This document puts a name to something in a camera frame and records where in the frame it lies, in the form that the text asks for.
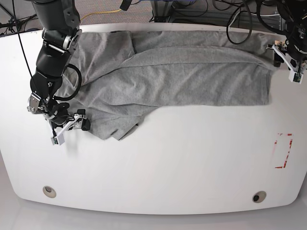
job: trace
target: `gray cloth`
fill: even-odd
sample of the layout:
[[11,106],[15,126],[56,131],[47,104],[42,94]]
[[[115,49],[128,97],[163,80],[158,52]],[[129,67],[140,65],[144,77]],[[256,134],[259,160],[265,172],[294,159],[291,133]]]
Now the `gray cloth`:
[[[86,108],[91,133],[119,140],[160,106],[266,105],[275,70],[266,45],[273,41],[253,34],[236,46],[216,31],[83,33],[71,59],[83,81],[70,111]],[[57,95],[71,95],[76,85],[67,70]]]

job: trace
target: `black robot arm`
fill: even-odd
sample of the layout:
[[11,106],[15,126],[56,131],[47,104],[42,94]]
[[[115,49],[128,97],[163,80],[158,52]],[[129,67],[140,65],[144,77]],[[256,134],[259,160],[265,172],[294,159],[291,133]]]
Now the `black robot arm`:
[[[74,0],[27,1],[32,2],[44,27],[43,46],[37,58],[36,72],[30,82],[32,94],[28,111],[33,114],[43,114],[53,130],[53,144],[62,144],[63,138],[56,134],[55,128],[90,129],[90,122],[86,119],[84,110],[69,115],[67,111],[69,104],[57,102],[57,100],[72,99],[81,86],[80,71],[69,64],[82,33],[79,29],[80,16]],[[56,97],[54,94],[62,85],[62,76],[66,68],[72,68],[78,73],[78,87],[68,98]]]
[[278,13],[285,21],[285,29],[279,30],[267,25],[261,18],[260,10],[264,0],[256,0],[257,17],[268,30],[286,36],[285,42],[276,41],[274,65],[286,63],[290,69],[289,79],[302,83],[303,72],[307,67],[307,0],[272,0],[277,5]]

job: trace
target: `circular hole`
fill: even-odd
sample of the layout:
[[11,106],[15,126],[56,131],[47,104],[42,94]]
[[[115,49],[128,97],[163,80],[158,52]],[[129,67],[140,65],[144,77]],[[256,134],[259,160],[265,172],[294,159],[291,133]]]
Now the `circular hole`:
[[43,187],[43,193],[49,198],[55,198],[57,196],[56,191],[49,186]]
[[253,200],[253,202],[254,203],[261,203],[262,201],[264,201],[264,199],[267,197],[267,193],[266,192],[264,192],[264,191],[260,191],[260,192],[257,192],[254,196],[253,196],[253,198],[252,198],[252,200]]
[[255,195],[254,198],[253,198],[254,202],[257,202],[259,200],[259,196],[258,195]]
[[46,189],[46,191],[49,192],[49,193],[52,192],[52,189],[51,189],[50,187],[46,187],[45,189]]

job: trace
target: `yellow cable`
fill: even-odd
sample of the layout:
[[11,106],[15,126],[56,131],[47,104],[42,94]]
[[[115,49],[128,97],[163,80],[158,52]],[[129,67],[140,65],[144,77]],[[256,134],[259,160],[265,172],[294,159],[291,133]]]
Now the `yellow cable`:
[[93,14],[101,14],[101,13],[116,13],[116,12],[119,12],[119,11],[121,11],[121,9],[116,10],[116,11],[102,11],[102,12],[94,12],[94,13],[89,13],[89,14],[85,15],[83,18],[81,18],[81,21],[82,21],[84,18],[86,18],[86,17],[88,17],[88,16],[90,16],[90,15],[93,15]]

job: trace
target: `black cable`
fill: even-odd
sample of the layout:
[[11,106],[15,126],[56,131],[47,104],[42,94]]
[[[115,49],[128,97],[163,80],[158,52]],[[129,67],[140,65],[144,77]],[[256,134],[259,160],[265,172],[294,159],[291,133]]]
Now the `black cable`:
[[236,19],[234,20],[233,24],[235,23],[235,21],[236,21],[237,19],[240,20],[240,15],[241,15],[241,13],[247,13],[247,11],[242,11],[241,8],[240,8],[240,12],[239,12],[239,14],[237,15]]
[[131,3],[130,5],[136,5],[138,3],[140,3],[141,1],[135,2],[135,3]]
[[241,8],[240,8],[240,13],[238,15],[238,28],[240,28],[241,13],[242,13],[242,11],[241,11]]
[[[272,0],[272,1],[276,2],[277,4],[281,4],[278,0]],[[282,30],[275,29],[275,28],[273,28],[273,27],[267,25],[267,24],[263,21],[261,15],[260,15],[260,10],[261,10],[261,6],[262,6],[262,3],[263,3],[263,2],[264,2],[264,0],[258,0],[258,1],[257,1],[257,10],[256,10],[257,12],[256,12],[256,14],[257,14],[257,18],[258,18],[259,22],[260,22],[265,28],[267,28],[268,30],[272,31],[273,33],[276,33],[276,34],[278,34],[278,35],[285,35],[285,36],[289,35],[289,33],[288,33],[287,31],[285,31],[285,30],[282,31]]]
[[215,26],[219,26],[219,25],[213,24],[213,23],[198,23],[198,22],[194,22],[194,21],[192,21],[192,20],[183,19],[183,18],[182,18],[182,19],[181,19],[181,18],[175,19],[175,20],[173,21],[173,23],[175,23],[175,21],[177,21],[177,20],[183,20],[183,21],[187,21],[187,22],[189,22],[189,23],[200,24],[200,25],[215,25]]
[[81,75],[80,70],[76,66],[74,66],[73,64],[68,64],[67,67],[75,70],[77,72],[77,74],[78,74],[78,85],[77,85],[77,88],[76,88],[75,92],[73,92],[73,94],[71,96],[69,96],[69,97],[57,97],[57,96],[54,96],[53,97],[54,100],[64,101],[64,102],[70,101],[72,98],[74,98],[78,94],[78,92],[79,92],[79,90],[81,88],[82,75]]
[[35,16],[37,16],[37,14],[36,14],[36,13],[35,13],[35,14],[33,14],[33,15],[31,15],[31,16],[27,16],[27,17],[24,17],[24,18],[20,18],[20,19],[18,19],[18,20],[25,19],[25,18],[31,18],[31,17],[35,17]]
[[264,0],[264,2],[262,3],[264,6],[276,6],[276,3],[272,0]]
[[38,19],[38,18],[31,18],[31,19],[29,19],[29,20],[25,20],[25,23],[24,23],[24,32],[25,32],[25,27],[27,26],[28,21],[35,20],[35,19]]
[[23,54],[24,54],[24,60],[27,64],[27,67],[28,67],[28,70],[29,70],[29,73],[30,73],[30,76],[31,78],[33,78],[32,76],[32,73],[30,71],[30,67],[29,67],[29,64],[28,64],[28,61],[27,61],[27,58],[25,56],[25,53],[24,53],[24,47],[23,47],[23,44],[21,42],[21,38],[20,38],[20,34],[19,34],[19,29],[18,29],[18,26],[17,26],[17,19],[16,19],[16,12],[15,12],[15,4],[14,4],[14,0],[12,0],[12,7],[13,7],[13,14],[14,14],[14,18],[15,18],[15,25],[16,25],[16,30],[17,30],[17,34],[18,34],[18,38],[19,38],[19,42],[20,42],[20,46],[21,46],[21,50],[23,51]]
[[216,6],[216,2],[217,2],[217,1],[218,1],[218,0],[212,0],[212,5],[213,5],[213,7],[216,8],[218,11],[226,11],[226,10],[230,9],[231,7],[233,7],[233,5],[228,4],[228,7],[226,7],[226,8],[223,8],[223,9],[218,8],[218,7]]
[[186,8],[186,7],[188,7],[188,6],[191,6],[191,5],[195,4],[196,2],[197,2],[197,0],[190,1],[190,2],[188,3],[188,5],[185,5],[185,4],[180,3],[179,1],[175,1],[175,3],[177,3],[181,8]]
[[219,2],[222,2],[222,3],[226,3],[228,5],[231,5],[231,6],[240,6],[243,4],[243,2],[228,2],[228,1],[225,1],[225,0],[216,0],[216,1],[219,1]]
[[245,43],[245,42],[250,38],[251,33],[252,33],[252,31],[253,31],[253,19],[252,19],[252,15],[251,15],[251,12],[250,12],[248,3],[247,3],[246,0],[242,0],[242,2],[243,2],[244,7],[246,8],[246,11],[248,12],[248,17],[249,17],[249,32],[248,32],[248,36],[247,36],[242,42],[234,42],[233,40],[231,40],[231,38],[230,38],[230,36],[229,36],[229,25],[230,25],[230,23],[231,23],[231,20],[232,20],[233,16],[236,14],[236,12],[237,12],[238,10],[241,9],[242,6],[240,6],[240,7],[238,7],[238,8],[234,11],[234,13],[231,15],[231,17],[229,18],[229,21],[228,21],[228,23],[227,23],[227,26],[226,26],[226,35],[227,35],[227,38],[228,38],[228,40],[229,40],[232,44],[234,44],[234,45],[239,45],[239,44]]
[[206,1],[207,8],[206,8],[206,10],[205,10],[202,14],[200,14],[200,15],[186,15],[186,14],[180,13],[180,12],[178,12],[178,11],[176,11],[176,10],[175,10],[175,12],[176,12],[176,13],[179,13],[179,14],[181,14],[181,15],[183,15],[183,16],[187,16],[187,17],[201,17],[201,16],[203,16],[203,15],[208,11],[208,8],[209,8],[208,1],[207,1],[207,0],[205,0],[205,1]]
[[152,14],[153,14],[153,16],[152,16],[152,18],[148,21],[149,23],[151,23],[151,22],[154,21],[154,12],[153,12],[153,11],[152,11]]

